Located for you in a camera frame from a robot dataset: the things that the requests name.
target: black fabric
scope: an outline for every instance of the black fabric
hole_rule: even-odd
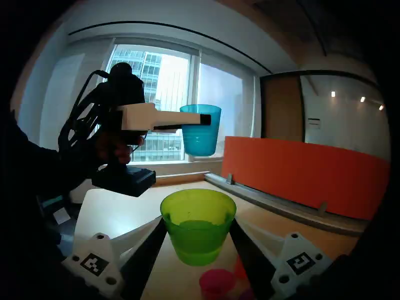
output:
[[[61,159],[57,151],[30,142],[13,117],[6,122],[5,164],[7,195],[2,203],[2,245],[5,258],[0,298],[96,299],[62,265],[63,256],[46,229],[36,195],[55,197],[76,188],[100,162],[89,159],[74,163]],[[86,149],[95,157],[94,148]]]

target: table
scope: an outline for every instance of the table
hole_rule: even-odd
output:
[[[210,189],[229,195],[237,206],[236,215],[241,219],[284,237],[290,232],[300,232],[306,239],[334,260],[348,254],[358,238],[327,232],[298,223],[283,216],[253,205],[237,196],[205,181],[153,187],[140,197],[134,198],[104,189],[87,193],[75,228],[74,249],[94,234],[102,232],[111,239],[138,228],[160,215],[160,204],[169,194],[185,189]],[[159,299],[202,299],[199,278],[213,268],[233,271],[237,252],[228,234],[217,260],[207,266],[192,267],[182,263],[175,254],[169,235],[161,246],[151,275],[143,291],[143,300]],[[233,298],[248,286],[240,281],[232,291]]]

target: cup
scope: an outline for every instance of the cup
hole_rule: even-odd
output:
[[[207,104],[182,106],[183,113],[211,115],[210,125],[182,125],[184,151],[193,156],[211,156],[217,147],[220,128],[221,108]]]
[[[211,269],[201,275],[198,281],[206,300],[226,300],[227,293],[236,283],[235,276],[224,269]]]
[[[170,194],[160,210],[179,259],[190,266],[205,266],[218,257],[236,204],[222,192],[196,188]]]

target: orange panel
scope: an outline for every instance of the orange panel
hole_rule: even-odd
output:
[[[270,138],[226,137],[222,176],[330,213],[370,220],[384,196],[390,164],[325,145]]]

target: ceiling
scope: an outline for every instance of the ceiling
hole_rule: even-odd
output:
[[[244,0],[269,17],[282,32],[302,43],[318,43],[326,54],[364,61],[346,26],[321,0]]]

